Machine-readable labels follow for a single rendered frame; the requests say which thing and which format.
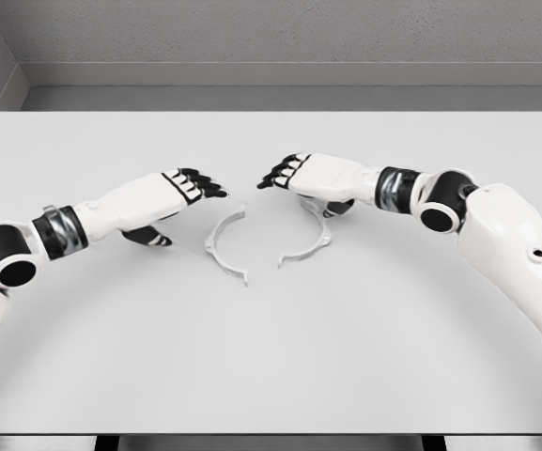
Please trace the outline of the white pipe clamp half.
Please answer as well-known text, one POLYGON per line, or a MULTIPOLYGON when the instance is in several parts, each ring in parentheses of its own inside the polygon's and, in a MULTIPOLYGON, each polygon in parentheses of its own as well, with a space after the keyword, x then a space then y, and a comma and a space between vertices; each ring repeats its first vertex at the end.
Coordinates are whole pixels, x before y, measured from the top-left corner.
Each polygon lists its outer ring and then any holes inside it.
POLYGON ((247 268, 239 263, 235 252, 229 248, 235 245, 235 223, 242 222, 246 216, 246 204, 238 202, 230 205, 227 212, 220 214, 211 231, 204 240, 204 249, 217 267, 228 276, 236 278, 243 287, 250 286, 247 268))
POLYGON ((321 249, 329 246, 333 241, 333 233, 328 224, 328 218, 324 215, 324 207, 315 199, 302 197, 301 207, 306 210, 317 223, 317 234, 305 247, 299 251, 283 252, 277 259, 277 268, 282 269, 287 263, 293 263, 312 257, 321 249))

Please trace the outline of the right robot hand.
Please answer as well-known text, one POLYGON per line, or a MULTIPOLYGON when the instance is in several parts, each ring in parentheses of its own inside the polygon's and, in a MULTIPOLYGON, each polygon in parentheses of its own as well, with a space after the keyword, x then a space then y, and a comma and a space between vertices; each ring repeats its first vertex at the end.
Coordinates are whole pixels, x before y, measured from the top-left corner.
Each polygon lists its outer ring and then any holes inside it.
POLYGON ((256 185, 278 187, 303 197, 323 200, 326 218, 345 214, 355 202, 359 163, 322 153, 298 153, 285 157, 256 185))

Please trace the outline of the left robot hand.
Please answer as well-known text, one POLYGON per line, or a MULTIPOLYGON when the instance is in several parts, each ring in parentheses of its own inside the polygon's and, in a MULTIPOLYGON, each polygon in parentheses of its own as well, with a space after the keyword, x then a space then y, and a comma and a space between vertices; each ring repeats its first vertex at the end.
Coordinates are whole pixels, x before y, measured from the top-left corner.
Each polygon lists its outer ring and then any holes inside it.
POLYGON ((169 247, 172 240, 154 223, 174 216, 197 201, 228 196, 225 188, 193 168, 152 173, 112 191, 118 229, 132 242, 169 247))

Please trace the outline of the white table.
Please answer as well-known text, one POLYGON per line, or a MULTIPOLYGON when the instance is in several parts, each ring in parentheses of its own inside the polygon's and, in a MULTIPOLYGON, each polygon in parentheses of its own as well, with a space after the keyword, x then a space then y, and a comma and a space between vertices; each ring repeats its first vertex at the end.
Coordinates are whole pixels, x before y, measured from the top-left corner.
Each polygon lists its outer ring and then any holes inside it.
POLYGON ((315 219, 260 179, 324 152, 514 188, 542 215, 542 113, 0 112, 0 221, 192 167, 222 183, 151 249, 112 234, 46 266, 0 326, 0 434, 542 434, 542 335, 454 235, 358 204, 315 219), (245 288, 204 240, 230 205, 245 288))

